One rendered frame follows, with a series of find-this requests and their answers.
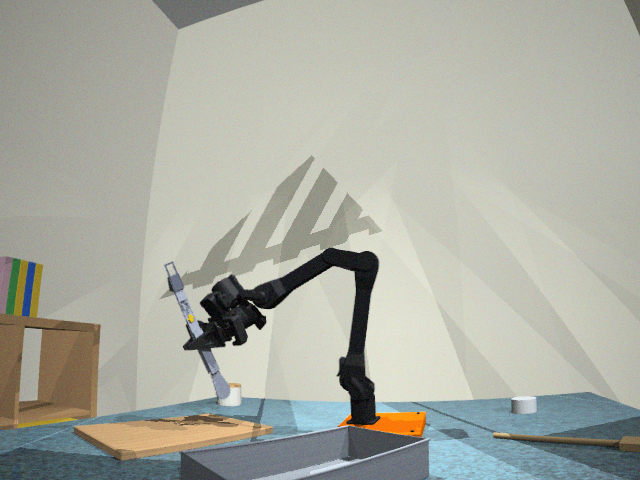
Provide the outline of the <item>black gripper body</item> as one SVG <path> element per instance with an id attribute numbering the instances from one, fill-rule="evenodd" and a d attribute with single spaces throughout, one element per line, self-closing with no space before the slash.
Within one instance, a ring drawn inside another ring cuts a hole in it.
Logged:
<path id="1" fill-rule="evenodd" d="M 246 321 L 239 310 L 236 309 L 232 316 L 226 317 L 223 320 L 221 317 L 214 317 L 210 319 L 210 322 L 214 321 L 217 322 L 225 342 L 232 340 L 232 337 L 234 336 L 236 341 L 232 342 L 233 346 L 244 345 L 244 343 L 246 343 L 248 338 L 245 330 Z M 206 331 L 208 323 L 204 323 L 202 321 L 197 322 L 202 324 Z"/>

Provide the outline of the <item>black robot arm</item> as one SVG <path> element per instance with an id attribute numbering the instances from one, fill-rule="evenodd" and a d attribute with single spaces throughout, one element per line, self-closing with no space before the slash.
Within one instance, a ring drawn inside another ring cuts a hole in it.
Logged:
<path id="1" fill-rule="evenodd" d="M 200 306 L 211 316 L 208 318 L 209 322 L 214 317 L 221 317 L 223 320 L 232 316 L 237 309 L 245 318 L 245 329 L 254 324 L 261 330 L 267 322 L 266 316 L 256 307 L 277 307 L 292 291 L 333 266 L 354 271 L 356 297 L 348 352 L 346 358 L 339 358 L 336 377 L 339 376 L 341 387 L 350 394 L 351 419 L 346 424 L 374 425 L 381 416 L 376 416 L 375 413 L 374 383 L 365 376 L 364 350 L 370 296 L 379 265 L 379 258 L 373 252 L 357 253 L 330 247 L 287 275 L 257 285 L 254 289 L 244 289 L 231 274 L 214 285 L 211 290 L 213 293 L 208 293 L 200 301 Z"/>

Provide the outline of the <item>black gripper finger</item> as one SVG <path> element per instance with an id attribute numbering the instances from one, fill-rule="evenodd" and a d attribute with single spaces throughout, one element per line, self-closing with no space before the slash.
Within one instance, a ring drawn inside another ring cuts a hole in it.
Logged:
<path id="1" fill-rule="evenodd" d="M 198 323 L 198 324 L 199 324 L 199 323 Z M 200 328 L 202 328 L 202 331 L 203 331 L 203 333 L 204 333 L 204 332 L 205 332 L 205 330 L 204 330 L 203 325 L 202 325 L 202 324 L 199 324 L 199 326 L 200 326 Z M 184 350 L 186 350 L 186 351 L 188 351 L 189 349 L 188 349 L 187 345 L 188 345 L 189 343 L 192 343 L 192 342 L 193 342 L 193 339 L 192 339 L 192 337 L 191 337 L 188 341 L 186 341 L 186 342 L 185 342 L 185 344 L 183 345 L 183 349 L 184 349 Z"/>
<path id="2" fill-rule="evenodd" d="M 189 351 L 197 349 L 209 349 L 216 347 L 226 347 L 226 343 L 221 334 L 216 321 L 209 322 L 206 331 L 187 345 Z"/>

